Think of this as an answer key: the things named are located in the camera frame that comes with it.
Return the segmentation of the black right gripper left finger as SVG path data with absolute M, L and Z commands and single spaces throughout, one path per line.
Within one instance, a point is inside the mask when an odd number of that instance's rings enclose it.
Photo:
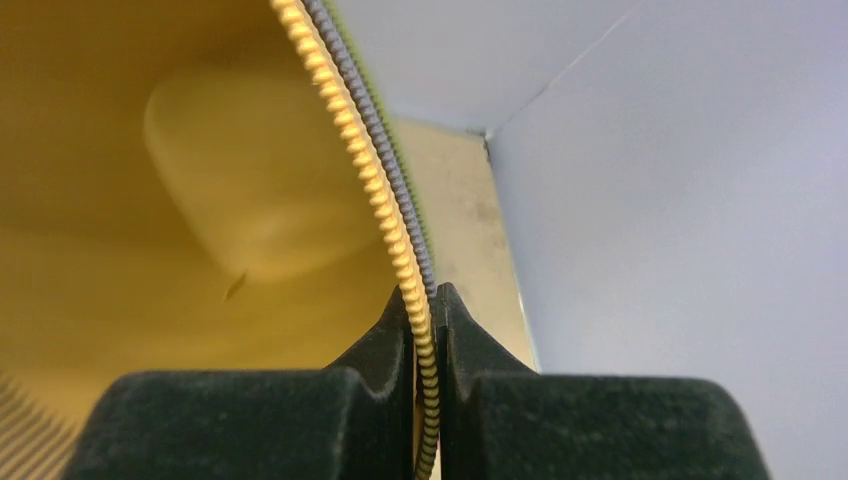
M 90 415 L 67 479 L 409 479 L 412 339 L 399 292 L 320 370 L 147 371 Z

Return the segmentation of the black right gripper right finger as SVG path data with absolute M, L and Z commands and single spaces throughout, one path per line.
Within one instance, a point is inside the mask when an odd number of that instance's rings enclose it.
M 434 304 L 446 479 L 765 479 L 745 415 L 701 379 L 540 374 L 451 284 Z

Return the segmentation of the yellow slatted waste basket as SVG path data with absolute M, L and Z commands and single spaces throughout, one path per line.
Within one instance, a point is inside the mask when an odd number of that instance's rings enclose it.
M 430 475 L 429 299 L 305 2 L 2 3 L 3 478 L 60 478 L 123 375 L 321 366 L 390 289 Z

